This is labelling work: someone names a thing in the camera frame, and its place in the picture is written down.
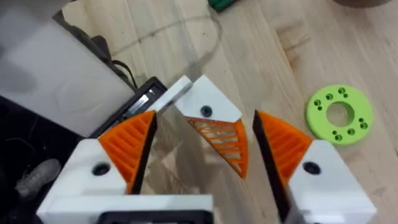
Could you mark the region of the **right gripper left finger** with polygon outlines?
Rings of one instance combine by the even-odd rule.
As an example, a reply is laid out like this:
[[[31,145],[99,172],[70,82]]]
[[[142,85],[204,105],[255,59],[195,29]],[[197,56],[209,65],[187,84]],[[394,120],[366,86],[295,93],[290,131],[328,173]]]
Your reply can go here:
[[[157,131],[154,110],[81,140],[52,186],[61,195],[139,194]]]

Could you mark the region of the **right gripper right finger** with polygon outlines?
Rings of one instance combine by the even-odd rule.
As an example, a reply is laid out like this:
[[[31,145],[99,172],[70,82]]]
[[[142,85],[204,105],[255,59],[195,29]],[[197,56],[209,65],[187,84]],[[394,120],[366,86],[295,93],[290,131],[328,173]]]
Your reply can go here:
[[[252,129],[281,223],[370,223],[377,208],[332,143],[255,111]]]

